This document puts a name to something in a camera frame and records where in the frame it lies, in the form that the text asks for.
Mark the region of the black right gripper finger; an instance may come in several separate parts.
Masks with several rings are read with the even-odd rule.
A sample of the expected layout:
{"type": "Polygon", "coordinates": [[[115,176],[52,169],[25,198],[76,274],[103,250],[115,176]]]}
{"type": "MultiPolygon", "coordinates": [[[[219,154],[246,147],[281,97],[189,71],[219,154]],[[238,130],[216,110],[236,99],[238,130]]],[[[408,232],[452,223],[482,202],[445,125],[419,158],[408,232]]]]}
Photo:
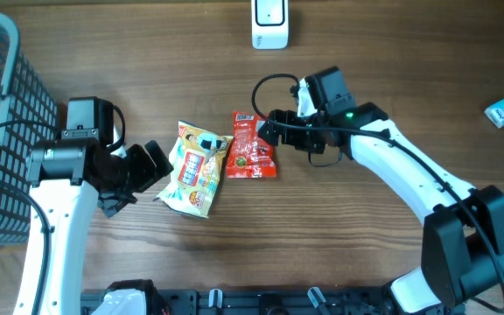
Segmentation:
{"type": "Polygon", "coordinates": [[[278,146],[282,142],[283,131],[284,126],[280,122],[267,118],[258,130],[258,136],[267,144],[278,146]]]}
{"type": "Polygon", "coordinates": [[[298,125],[297,113],[291,110],[274,109],[269,113],[269,119],[276,123],[298,125]]]}

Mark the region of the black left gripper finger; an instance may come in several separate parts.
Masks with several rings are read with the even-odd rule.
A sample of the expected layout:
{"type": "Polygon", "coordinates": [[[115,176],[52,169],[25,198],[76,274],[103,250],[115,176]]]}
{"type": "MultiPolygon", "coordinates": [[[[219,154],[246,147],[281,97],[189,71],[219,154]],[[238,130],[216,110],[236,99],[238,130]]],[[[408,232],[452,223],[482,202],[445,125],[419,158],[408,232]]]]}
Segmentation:
{"type": "Polygon", "coordinates": [[[162,179],[167,175],[169,175],[174,170],[174,167],[169,161],[169,158],[164,154],[164,152],[162,151],[162,149],[155,140],[149,141],[144,147],[149,153],[151,160],[155,164],[154,168],[155,179],[162,179]]]}
{"type": "Polygon", "coordinates": [[[128,204],[136,203],[137,198],[133,194],[119,193],[104,197],[100,196],[97,201],[97,206],[107,218],[111,218],[128,204]]]}

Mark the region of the red snack bag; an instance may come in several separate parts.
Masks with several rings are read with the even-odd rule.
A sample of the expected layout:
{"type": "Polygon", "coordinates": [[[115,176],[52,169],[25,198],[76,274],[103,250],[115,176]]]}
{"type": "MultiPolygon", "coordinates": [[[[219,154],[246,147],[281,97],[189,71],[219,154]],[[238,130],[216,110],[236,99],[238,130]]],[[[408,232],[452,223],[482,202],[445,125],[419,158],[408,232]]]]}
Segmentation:
{"type": "Polygon", "coordinates": [[[226,165],[230,179],[274,178],[274,148],[258,135],[265,120],[247,112],[233,113],[233,142],[226,165]]]}

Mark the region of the yellow wet wipes pack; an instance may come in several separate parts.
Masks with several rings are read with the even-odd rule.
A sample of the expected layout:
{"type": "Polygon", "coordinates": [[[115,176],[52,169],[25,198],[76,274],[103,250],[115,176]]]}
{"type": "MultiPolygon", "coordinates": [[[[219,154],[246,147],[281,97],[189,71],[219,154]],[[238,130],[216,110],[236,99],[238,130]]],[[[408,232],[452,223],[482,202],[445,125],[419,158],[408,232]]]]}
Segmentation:
{"type": "Polygon", "coordinates": [[[170,182],[155,199],[175,212],[206,219],[233,140],[230,135],[180,121],[177,141],[169,153],[170,182]]]}

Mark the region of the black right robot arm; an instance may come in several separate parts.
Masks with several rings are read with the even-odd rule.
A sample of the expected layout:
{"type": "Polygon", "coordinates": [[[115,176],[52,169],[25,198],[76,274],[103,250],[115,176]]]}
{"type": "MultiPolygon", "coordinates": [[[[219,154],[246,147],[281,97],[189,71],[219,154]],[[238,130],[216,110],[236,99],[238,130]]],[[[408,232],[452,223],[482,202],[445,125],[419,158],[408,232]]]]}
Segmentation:
{"type": "Polygon", "coordinates": [[[386,183],[423,225],[420,265],[389,283],[381,312],[460,310],[499,287],[504,313],[504,193],[457,178],[411,143],[372,102],[357,104],[341,71],[295,79],[295,110],[275,109],[259,136],[309,155],[335,147],[386,183]]]}

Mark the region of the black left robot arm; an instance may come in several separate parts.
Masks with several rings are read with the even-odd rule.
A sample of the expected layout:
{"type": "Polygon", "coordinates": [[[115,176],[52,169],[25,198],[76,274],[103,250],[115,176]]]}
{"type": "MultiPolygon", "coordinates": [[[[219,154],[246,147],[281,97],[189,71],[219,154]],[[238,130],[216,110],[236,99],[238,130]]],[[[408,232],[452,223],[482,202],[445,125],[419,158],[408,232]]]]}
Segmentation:
{"type": "Polygon", "coordinates": [[[81,313],[82,271],[96,208],[107,217],[137,201],[173,167],[154,141],[123,147],[121,113],[97,97],[72,98],[66,127],[27,159],[31,226],[16,314],[81,313]]]}

